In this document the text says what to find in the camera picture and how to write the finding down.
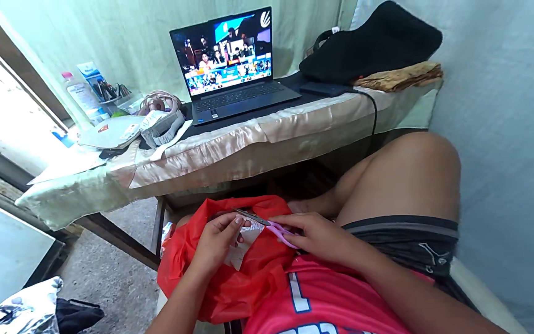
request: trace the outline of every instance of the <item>scissor blade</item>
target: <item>scissor blade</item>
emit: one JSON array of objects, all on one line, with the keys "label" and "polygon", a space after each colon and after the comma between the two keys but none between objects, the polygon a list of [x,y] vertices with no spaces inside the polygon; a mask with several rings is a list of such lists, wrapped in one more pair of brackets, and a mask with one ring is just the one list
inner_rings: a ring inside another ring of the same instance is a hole
[{"label": "scissor blade", "polygon": [[271,225],[268,221],[264,220],[263,218],[257,216],[257,215],[253,215],[252,213],[250,212],[246,212],[244,210],[241,210],[241,209],[238,209],[238,208],[233,208],[234,211],[238,212],[239,214],[241,214],[242,216],[245,216],[247,218],[251,218],[253,219],[254,221],[258,222],[259,224],[263,224],[265,226],[269,226]]}]

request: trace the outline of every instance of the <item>laptop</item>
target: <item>laptop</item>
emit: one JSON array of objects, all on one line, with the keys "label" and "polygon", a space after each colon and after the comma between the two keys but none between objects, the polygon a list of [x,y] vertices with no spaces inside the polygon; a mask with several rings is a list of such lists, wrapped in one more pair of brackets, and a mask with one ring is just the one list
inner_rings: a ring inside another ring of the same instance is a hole
[{"label": "laptop", "polygon": [[273,80],[271,7],[170,31],[193,125],[301,95]]}]

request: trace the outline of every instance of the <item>red jersey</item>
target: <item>red jersey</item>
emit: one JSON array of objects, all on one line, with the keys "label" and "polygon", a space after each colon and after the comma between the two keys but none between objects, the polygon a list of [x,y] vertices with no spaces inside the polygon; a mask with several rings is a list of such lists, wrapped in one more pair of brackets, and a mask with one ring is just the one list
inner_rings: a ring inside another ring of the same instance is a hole
[{"label": "red jersey", "polygon": [[372,286],[348,268],[301,255],[287,275],[290,287],[261,304],[244,334],[411,333]]}]

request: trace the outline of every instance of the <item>purple scissors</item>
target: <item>purple scissors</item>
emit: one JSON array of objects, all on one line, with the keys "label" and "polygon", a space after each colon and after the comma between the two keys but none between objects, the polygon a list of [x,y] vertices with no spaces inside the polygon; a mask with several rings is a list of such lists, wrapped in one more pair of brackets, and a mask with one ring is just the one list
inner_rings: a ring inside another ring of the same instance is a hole
[{"label": "purple scissors", "polygon": [[252,213],[246,212],[246,211],[241,210],[241,209],[237,209],[237,208],[233,208],[233,209],[234,209],[234,211],[238,212],[242,216],[245,216],[247,218],[253,219],[254,221],[258,222],[259,224],[265,225],[265,228],[267,228],[271,232],[275,233],[275,235],[286,246],[292,247],[295,250],[298,249],[298,247],[295,247],[294,245],[290,244],[283,236],[284,234],[292,234],[293,235],[293,233],[288,231],[288,230],[286,230],[285,228],[281,227],[280,224],[278,224],[276,222],[272,222],[272,221],[266,221],[266,220],[264,220],[263,218],[261,218],[261,217],[259,217],[257,215],[253,215]]}]

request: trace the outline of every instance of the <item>gray floor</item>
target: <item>gray floor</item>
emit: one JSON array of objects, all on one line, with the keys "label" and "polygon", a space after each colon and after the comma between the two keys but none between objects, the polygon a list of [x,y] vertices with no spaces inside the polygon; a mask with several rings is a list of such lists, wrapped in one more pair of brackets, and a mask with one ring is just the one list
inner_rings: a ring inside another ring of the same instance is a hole
[{"label": "gray floor", "polygon": [[[151,244],[156,199],[105,214],[146,247]],[[156,272],[84,231],[61,269],[61,298],[100,304],[106,316],[87,334],[143,333],[154,317],[159,287]]]}]

